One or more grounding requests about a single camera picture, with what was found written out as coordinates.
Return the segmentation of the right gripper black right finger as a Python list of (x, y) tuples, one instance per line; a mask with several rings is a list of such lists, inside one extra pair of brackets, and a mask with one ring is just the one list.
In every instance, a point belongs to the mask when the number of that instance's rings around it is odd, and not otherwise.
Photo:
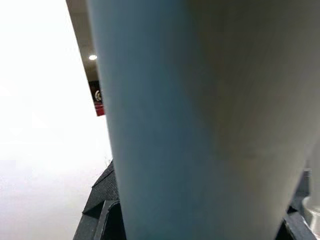
[(275, 240), (316, 240), (305, 219), (291, 205), (287, 209)]

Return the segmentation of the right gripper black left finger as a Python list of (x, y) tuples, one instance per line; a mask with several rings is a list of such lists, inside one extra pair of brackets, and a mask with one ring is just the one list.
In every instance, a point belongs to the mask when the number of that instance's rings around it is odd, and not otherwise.
[(73, 238), (75, 240), (126, 239), (113, 162), (91, 187)]

